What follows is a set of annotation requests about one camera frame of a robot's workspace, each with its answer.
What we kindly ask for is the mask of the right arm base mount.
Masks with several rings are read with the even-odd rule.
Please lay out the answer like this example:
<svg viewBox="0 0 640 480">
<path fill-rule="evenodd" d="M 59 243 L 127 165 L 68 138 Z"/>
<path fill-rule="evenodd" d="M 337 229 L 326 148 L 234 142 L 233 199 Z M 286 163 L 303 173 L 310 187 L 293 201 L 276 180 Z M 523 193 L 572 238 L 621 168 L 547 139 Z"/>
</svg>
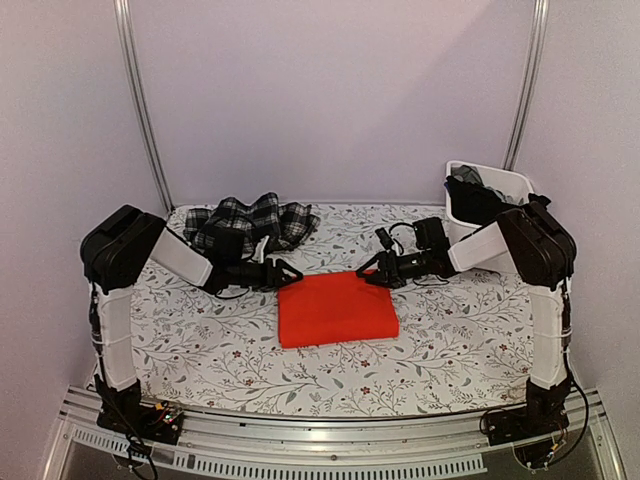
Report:
<svg viewBox="0 0 640 480">
<path fill-rule="evenodd" d="M 525 440 L 561 431 L 569 426 L 565 410 L 572 380 L 545 389 L 526 382 L 525 404 L 514 409 L 487 410 L 480 418 L 479 429 L 491 446 Z"/>
</svg>

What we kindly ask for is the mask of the red orange garment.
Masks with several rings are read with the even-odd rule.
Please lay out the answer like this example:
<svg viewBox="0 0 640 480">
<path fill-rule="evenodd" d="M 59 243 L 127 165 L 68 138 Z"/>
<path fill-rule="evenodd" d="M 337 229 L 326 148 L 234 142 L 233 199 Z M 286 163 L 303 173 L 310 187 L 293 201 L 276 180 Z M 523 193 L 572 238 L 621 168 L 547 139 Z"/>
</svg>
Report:
<svg viewBox="0 0 640 480">
<path fill-rule="evenodd" d="M 306 276 L 278 292 L 278 339 L 285 349 L 398 334 L 390 291 L 365 283 L 353 272 Z"/>
</svg>

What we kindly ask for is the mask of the black white plaid skirt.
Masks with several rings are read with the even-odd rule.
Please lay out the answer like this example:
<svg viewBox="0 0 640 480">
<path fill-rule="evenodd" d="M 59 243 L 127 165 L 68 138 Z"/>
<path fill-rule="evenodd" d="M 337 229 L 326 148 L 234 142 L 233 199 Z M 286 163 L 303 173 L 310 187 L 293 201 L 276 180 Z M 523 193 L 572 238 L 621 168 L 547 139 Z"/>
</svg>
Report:
<svg viewBox="0 0 640 480">
<path fill-rule="evenodd" d="M 247 255 L 265 236 L 269 237 L 266 252 L 291 251 L 309 238 L 319 225 L 320 217 L 311 205 L 281 204 L 276 193 L 268 192 L 251 204 L 227 197 L 214 209 L 190 209 L 183 235 L 192 247 L 205 252 L 214 246 L 215 230 L 239 230 L 244 234 L 242 253 Z"/>
</svg>

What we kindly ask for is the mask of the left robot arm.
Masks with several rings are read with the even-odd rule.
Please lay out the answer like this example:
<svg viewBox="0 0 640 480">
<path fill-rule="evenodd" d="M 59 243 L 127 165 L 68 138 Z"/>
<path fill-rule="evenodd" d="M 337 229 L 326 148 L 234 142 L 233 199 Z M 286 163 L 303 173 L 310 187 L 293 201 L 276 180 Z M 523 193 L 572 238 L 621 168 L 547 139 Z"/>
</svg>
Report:
<svg viewBox="0 0 640 480">
<path fill-rule="evenodd" d="M 99 366 L 96 390 L 102 397 L 117 397 L 108 412 L 128 434 L 141 433 L 149 423 L 146 408 L 129 397 L 141 396 L 133 361 L 131 299 L 149 260 L 209 294 L 229 286 L 274 291 L 303 279 L 302 272 L 284 260 L 243 259 L 236 249 L 237 234 L 225 230 L 222 238 L 231 244 L 212 254 L 200 253 L 161 217 L 125 204 L 81 242 L 80 258 L 90 287 L 91 340 Z"/>
</svg>

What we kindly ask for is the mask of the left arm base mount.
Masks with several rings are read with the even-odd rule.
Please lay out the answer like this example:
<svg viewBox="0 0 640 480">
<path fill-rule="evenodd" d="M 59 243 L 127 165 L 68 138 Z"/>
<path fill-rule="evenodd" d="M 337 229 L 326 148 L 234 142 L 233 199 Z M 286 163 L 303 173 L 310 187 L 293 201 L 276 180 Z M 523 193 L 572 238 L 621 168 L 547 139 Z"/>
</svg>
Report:
<svg viewBox="0 0 640 480">
<path fill-rule="evenodd" d="M 135 439 L 178 444 L 184 420 L 179 406 L 167 401 L 154 406 L 143 404 L 139 380 L 120 391 L 109 387 L 98 374 L 94 375 L 94 383 L 102 401 L 99 427 Z"/>
</svg>

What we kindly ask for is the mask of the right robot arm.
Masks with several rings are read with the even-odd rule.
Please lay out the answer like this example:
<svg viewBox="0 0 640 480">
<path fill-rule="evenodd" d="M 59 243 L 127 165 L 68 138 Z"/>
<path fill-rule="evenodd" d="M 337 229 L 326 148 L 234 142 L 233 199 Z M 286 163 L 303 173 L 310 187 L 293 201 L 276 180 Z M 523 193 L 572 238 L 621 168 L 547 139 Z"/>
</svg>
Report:
<svg viewBox="0 0 640 480">
<path fill-rule="evenodd" d="M 416 253 L 398 254 L 390 232 L 380 228 L 376 235 L 384 249 L 357 269 L 356 276 L 370 285 L 395 289 L 418 277 L 448 279 L 495 257 L 509 256 L 528 287 L 533 325 L 533 364 L 526 386 L 530 404 L 518 412 L 516 422 L 524 435 L 539 435 L 555 420 L 551 401 L 566 398 L 573 383 L 568 349 L 571 278 L 577 256 L 574 239 L 538 201 L 499 213 L 454 244 L 437 217 L 411 227 Z"/>
</svg>

